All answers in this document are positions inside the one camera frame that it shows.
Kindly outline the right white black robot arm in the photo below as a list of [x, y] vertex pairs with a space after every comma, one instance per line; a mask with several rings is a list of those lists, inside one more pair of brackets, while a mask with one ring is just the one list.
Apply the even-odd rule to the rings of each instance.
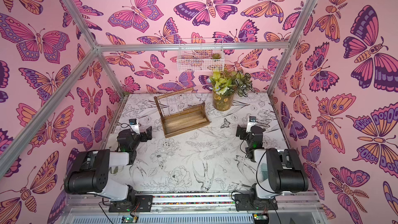
[[259, 125], [237, 126], [236, 136], [247, 143], [245, 155], [255, 164], [256, 179], [248, 193], [232, 195], [237, 211], [277, 211], [277, 196], [308, 190], [308, 179], [297, 151], [264, 148], [264, 131]]

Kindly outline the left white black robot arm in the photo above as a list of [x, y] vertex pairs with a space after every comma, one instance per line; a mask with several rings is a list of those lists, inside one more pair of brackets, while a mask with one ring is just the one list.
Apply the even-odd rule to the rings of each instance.
[[133, 186], [119, 183], [109, 176], [112, 167], [132, 166], [140, 143], [152, 139], [152, 127], [136, 133], [132, 129], [119, 132], [119, 150], [101, 149], [79, 153], [64, 178], [65, 192], [70, 195], [96, 195], [110, 200], [110, 213], [150, 212], [152, 195], [136, 195]]

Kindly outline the wooden jewelry display stand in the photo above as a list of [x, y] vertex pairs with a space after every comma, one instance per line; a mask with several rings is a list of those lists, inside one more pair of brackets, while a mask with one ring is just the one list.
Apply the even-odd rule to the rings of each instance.
[[160, 106], [161, 99], [168, 99], [171, 96], [184, 94], [192, 90], [193, 87], [154, 97], [166, 139], [205, 127], [211, 123], [206, 115], [206, 105], [204, 102], [185, 108], [182, 112], [163, 115]]

